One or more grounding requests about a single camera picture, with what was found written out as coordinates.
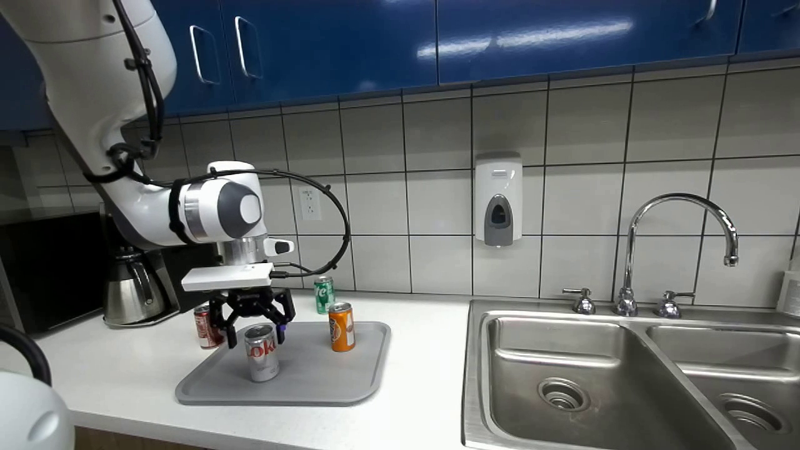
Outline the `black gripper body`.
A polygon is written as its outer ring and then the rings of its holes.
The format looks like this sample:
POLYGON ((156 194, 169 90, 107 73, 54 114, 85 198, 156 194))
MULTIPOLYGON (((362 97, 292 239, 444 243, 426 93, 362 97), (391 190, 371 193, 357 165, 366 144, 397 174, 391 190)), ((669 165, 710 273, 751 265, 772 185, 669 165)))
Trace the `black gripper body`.
POLYGON ((210 322, 236 325, 237 317, 269 317, 274 325, 296 319, 296 302, 291 290, 252 287, 231 290, 210 299, 210 322))

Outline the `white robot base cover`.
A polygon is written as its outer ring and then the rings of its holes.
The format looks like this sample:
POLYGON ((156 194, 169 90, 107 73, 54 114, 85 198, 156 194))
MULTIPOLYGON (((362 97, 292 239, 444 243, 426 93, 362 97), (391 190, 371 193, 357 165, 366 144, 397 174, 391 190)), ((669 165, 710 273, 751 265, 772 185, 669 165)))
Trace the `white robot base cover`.
POLYGON ((54 389, 54 372, 40 344, 0 325, 0 340, 17 350, 31 372, 0 372, 0 450, 75 450, 75 422, 54 389))

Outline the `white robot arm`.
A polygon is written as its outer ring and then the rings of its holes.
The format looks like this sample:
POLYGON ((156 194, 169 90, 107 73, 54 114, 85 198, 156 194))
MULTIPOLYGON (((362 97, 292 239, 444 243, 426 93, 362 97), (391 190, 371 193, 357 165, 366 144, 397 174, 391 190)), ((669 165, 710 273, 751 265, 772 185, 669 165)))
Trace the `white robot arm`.
POLYGON ((146 250, 214 245, 224 263, 184 277, 210 297, 210 322, 236 340, 240 317, 296 317, 274 287, 260 179, 252 165, 216 160, 196 179, 160 185, 146 174, 124 128, 162 122, 179 59, 151 0, 0 0, 0 14, 32 53, 49 107, 100 193, 120 234, 146 250))

